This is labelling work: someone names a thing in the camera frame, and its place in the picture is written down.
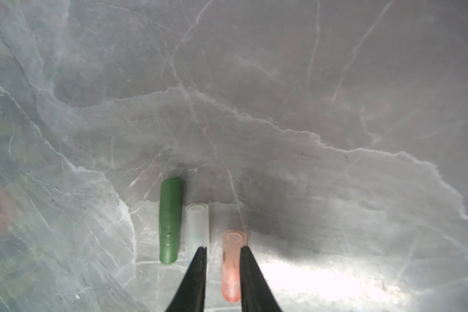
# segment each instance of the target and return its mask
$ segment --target grey marble surface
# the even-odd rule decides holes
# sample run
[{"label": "grey marble surface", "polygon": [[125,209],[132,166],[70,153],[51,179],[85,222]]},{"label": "grey marble surface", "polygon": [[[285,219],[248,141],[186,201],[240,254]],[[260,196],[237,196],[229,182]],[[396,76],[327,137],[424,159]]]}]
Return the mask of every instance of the grey marble surface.
[{"label": "grey marble surface", "polygon": [[178,175],[206,311],[468,312],[468,0],[0,0],[0,311],[163,311]]}]

